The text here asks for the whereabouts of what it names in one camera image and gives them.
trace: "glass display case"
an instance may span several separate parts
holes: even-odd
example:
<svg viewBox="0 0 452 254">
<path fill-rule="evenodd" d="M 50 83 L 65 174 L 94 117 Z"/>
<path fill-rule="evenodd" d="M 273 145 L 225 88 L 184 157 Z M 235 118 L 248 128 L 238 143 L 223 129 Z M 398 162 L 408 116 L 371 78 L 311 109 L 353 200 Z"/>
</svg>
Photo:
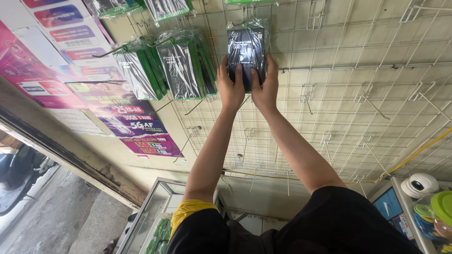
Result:
<svg viewBox="0 0 452 254">
<path fill-rule="evenodd" d="M 157 224 L 176 211 L 184 191 L 185 182 L 157 178 L 117 254 L 145 254 Z M 213 203 L 223 218 L 230 217 L 218 188 L 215 189 Z"/>
</svg>

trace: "white dome camera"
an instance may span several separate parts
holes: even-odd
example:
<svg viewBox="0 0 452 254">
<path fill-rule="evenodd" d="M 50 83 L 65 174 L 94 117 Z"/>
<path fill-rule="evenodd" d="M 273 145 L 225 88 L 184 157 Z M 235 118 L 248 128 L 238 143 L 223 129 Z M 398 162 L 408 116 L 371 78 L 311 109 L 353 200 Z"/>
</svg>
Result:
<svg viewBox="0 0 452 254">
<path fill-rule="evenodd" d="M 439 190 L 438 181 L 426 173 L 415 173 L 402 182 L 402 190 L 413 198 L 423 196 Z"/>
</svg>

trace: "concrete floor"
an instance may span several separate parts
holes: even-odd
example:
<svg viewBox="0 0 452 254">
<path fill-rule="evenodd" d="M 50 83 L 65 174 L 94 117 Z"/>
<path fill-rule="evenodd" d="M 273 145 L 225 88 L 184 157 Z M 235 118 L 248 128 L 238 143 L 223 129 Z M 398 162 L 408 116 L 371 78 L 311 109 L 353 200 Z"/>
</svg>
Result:
<svg viewBox="0 0 452 254">
<path fill-rule="evenodd" d="M 132 210 L 65 168 L 11 229 L 0 254 L 102 253 Z"/>
</svg>

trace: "finger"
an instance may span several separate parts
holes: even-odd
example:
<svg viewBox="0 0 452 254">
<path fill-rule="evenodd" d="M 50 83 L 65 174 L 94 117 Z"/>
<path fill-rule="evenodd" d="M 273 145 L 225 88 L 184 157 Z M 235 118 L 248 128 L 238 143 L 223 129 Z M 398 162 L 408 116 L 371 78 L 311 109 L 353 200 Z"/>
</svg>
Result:
<svg viewBox="0 0 452 254">
<path fill-rule="evenodd" d="M 266 55 L 266 60 L 267 60 L 267 77 L 271 79 L 277 79 L 278 64 L 269 53 L 267 53 Z"/>
<path fill-rule="evenodd" d="M 240 84 L 240 85 L 243 84 L 243 70 L 242 69 L 243 69 L 242 64 L 238 64 L 235 67 L 235 83 L 236 84 Z"/>
<path fill-rule="evenodd" d="M 251 92 L 262 90 L 262 87 L 260 87 L 259 83 L 259 75 L 257 74 L 256 69 L 251 68 L 250 74 L 251 74 Z"/>
<path fill-rule="evenodd" d="M 227 55 L 223 58 L 223 61 L 221 61 L 220 64 L 220 75 L 222 77 L 227 76 L 226 66 L 227 66 Z"/>
</svg>

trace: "white wire mesh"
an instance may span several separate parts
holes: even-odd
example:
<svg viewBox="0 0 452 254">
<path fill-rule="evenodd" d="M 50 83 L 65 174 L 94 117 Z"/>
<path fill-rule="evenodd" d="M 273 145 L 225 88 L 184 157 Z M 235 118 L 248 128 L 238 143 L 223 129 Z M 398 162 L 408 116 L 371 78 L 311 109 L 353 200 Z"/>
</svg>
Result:
<svg viewBox="0 0 452 254">
<path fill-rule="evenodd" d="M 379 178 L 384 172 L 379 162 L 391 170 L 432 120 L 442 117 L 425 100 L 409 100 L 420 82 L 436 82 L 426 96 L 439 108 L 451 102 L 451 11 L 420 10 L 410 22 L 399 22 L 413 1 L 299 0 L 258 7 L 225 6 L 220 0 L 193 3 L 196 17 L 157 27 L 144 13 L 130 17 L 130 26 L 137 35 L 200 28 L 218 65 L 227 53 L 226 21 L 271 17 L 272 54 L 281 69 L 278 109 L 344 181 Z M 452 6 L 446 0 L 420 4 Z M 235 118 L 224 167 L 250 174 L 293 174 L 264 117 L 247 97 Z M 221 111 L 221 99 L 208 97 L 194 108 L 198 103 L 171 103 L 196 154 Z M 428 142 L 450 125 L 446 122 Z M 450 137 L 394 174 L 422 171 L 452 180 Z"/>
</svg>

